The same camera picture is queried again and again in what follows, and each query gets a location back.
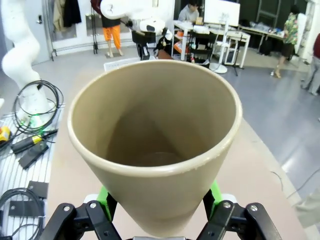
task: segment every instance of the orange pants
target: orange pants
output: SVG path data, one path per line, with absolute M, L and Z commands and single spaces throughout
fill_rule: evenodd
M 120 25 L 103 28 L 103 35 L 105 40 L 108 42 L 111 40 L 111 35 L 113 37 L 113 42 L 116 49 L 121 48 L 121 40 L 120 40 Z

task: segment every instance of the door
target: door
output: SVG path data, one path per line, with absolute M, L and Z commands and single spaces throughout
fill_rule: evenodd
M 40 44 L 40 51 L 33 65 L 50 60 L 49 46 L 45 29 L 45 18 L 43 12 L 43 0 L 25 0 L 25 18 L 31 32 Z

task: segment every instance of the wooden table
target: wooden table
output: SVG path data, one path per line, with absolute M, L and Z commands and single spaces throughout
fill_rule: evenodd
M 101 188 L 101 183 L 73 148 L 67 131 L 70 100 L 94 75 L 94 69 L 82 70 L 69 94 L 69 101 L 60 123 L 53 155 L 47 199 L 47 221 L 60 203 L 71 203 L 78 207 L 87 195 L 97 194 Z M 253 202 L 263 204 L 283 240 L 306 239 L 304 230 L 289 202 L 272 181 L 262 156 L 244 137 L 241 130 L 223 163 L 217 181 L 221 191 L 235 195 L 241 206 L 244 207 Z M 196 239 L 205 222 L 204 206 L 200 204 L 189 225 L 177 236 Z M 121 206 L 116 209 L 113 223 L 122 239 L 147 236 Z M 94 240 L 96 237 L 93 232 L 89 232 L 82 239 Z M 228 232 L 224 239 L 237 240 L 238 237 L 234 233 Z

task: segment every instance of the tripod stand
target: tripod stand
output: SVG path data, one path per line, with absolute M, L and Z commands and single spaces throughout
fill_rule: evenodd
M 238 77 L 238 72 L 237 72 L 237 68 L 238 69 L 244 69 L 243 67 L 240 67 L 240 65 L 237 64 L 237 60 L 238 60 L 238 55 L 239 55 L 239 50 L 240 50 L 240 43 L 243 39 L 243 33 L 241 33 L 241 37 L 240 37 L 240 40 L 238 41 L 239 44 L 237 45 L 237 48 L 235 50 L 235 60 L 234 60 L 234 63 L 233 65 L 231 65 L 231 67 L 233 67 L 234 69 L 234 72 L 235 72 L 235 75 Z

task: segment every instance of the desk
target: desk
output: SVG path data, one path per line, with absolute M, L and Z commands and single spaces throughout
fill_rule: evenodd
M 239 30 L 243 30 L 244 32 L 250 33 L 250 34 L 255 34 L 255 35 L 260 35 L 261 36 L 261 40 L 259 43 L 259 47 L 258 47 L 258 53 L 260 52 L 260 47 L 264 41 L 264 39 L 268 39 L 268 37 L 270 38 L 274 38 L 274 39 L 278 39 L 278 40 L 283 40 L 283 36 L 279 35 L 279 34 L 275 34 L 275 33 L 269 33 L 267 31 L 262 31 L 253 27 L 247 27 L 247 26 L 241 26 L 239 25 Z
M 99 193 L 101 183 L 85 161 L 73 148 L 67 131 L 67 114 L 76 93 L 101 71 L 79 70 L 75 85 L 71 88 L 65 111 L 56 137 L 48 189 L 46 220 L 52 216 L 60 203 L 80 206 L 89 194 Z M 263 163 L 263 157 L 242 134 L 240 128 L 233 145 L 219 171 L 217 181 L 223 193 L 236 196 L 241 206 L 259 202 L 264 205 L 283 240 L 305 240 L 306 236 L 294 210 L 272 180 L 272 175 Z M 200 204 L 189 225 L 177 236 L 195 240 L 206 222 L 204 205 Z M 122 239 L 147 236 L 119 205 L 113 221 Z M 86 233 L 82 240 L 95 240 L 93 232 Z M 239 240 L 228 232 L 224 239 Z
M 185 60 L 185 55 L 186 55 L 188 32 L 192 31 L 194 28 L 189 22 L 182 22 L 182 21 L 174 20 L 173 24 L 174 24 L 175 27 L 183 30 L 183 37 L 179 38 L 179 39 L 182 40 L 181 60 L 184 61 Z M 224 34 L 224 30 L 220 29 L 220 28 L 209 28 L 209 31 L 211 33 L 215 34 L 215 35 L 223 35 Z M 241 40 L 241 42 L 245 43 L 244 53 L 243 53 L 242 60 L 241 60 L 241 63 L 240 63 L 240 68 L 243 68 L 251 36 L 249 34 L 247 34 L 247 33 L 242 33 L 242 32 L 236 31 L 236 30 L 229 30 L 227 32 L 227 37 L 229 39 L 232 39 L 232 40 L 235 40 L 235 41 L 240 41 Z M 174 38 L 172 38 L 172 49 L 173 49 L 173 46 L 174 46 Z

